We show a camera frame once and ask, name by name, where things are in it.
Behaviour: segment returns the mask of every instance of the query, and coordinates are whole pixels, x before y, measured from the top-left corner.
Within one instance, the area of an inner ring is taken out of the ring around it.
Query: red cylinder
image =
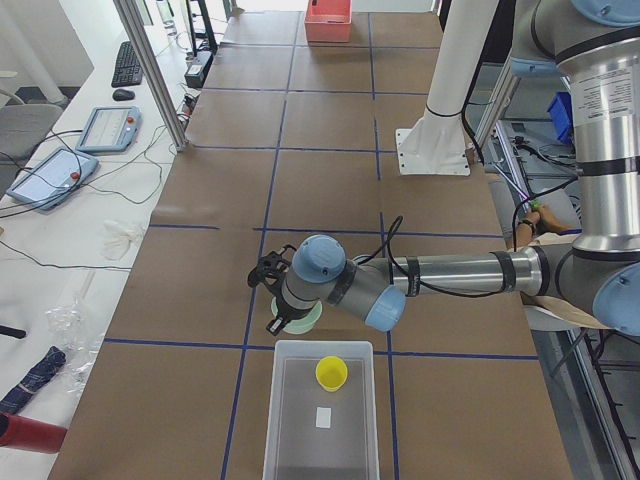
[[[66,434],[67,429],[58,425],[0,413],[0,447],[57,453]]]

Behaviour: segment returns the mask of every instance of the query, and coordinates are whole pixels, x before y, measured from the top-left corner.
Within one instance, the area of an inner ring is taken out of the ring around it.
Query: yellow circle
[[[327,392],[335,392],[347,381],[349,369],[339,357],[324,357],[316,365],[316,380]]]

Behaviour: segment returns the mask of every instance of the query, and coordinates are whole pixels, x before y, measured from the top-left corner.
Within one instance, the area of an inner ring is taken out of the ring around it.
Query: computer mouse
[[[123,102],[125,100],[133,100],[136,98],[136,92],[133,90],[125,90],[124,88],[118,88],[113,92],[113,99],[116,102]]]

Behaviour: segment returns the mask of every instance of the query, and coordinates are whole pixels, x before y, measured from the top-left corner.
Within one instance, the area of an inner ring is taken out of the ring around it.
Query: blue plastic container
[[[572,145],[573,113],[571,111],[571,95],[567,92],[557,92],[547,112],[551,115],[553,126],[556,129],[556,138],[565,145]]]

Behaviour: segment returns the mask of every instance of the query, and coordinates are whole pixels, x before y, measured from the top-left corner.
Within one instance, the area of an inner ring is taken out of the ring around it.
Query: black keyboard
[[[118,50],[118,56],[116,57],[116,66],[113,71],[111,86],[113,88],[129,87],[131,85],[140,85],[141,83],[142,68],[140,67],[136,52],[133,51],[131,42],[122,42],[120,50]]]

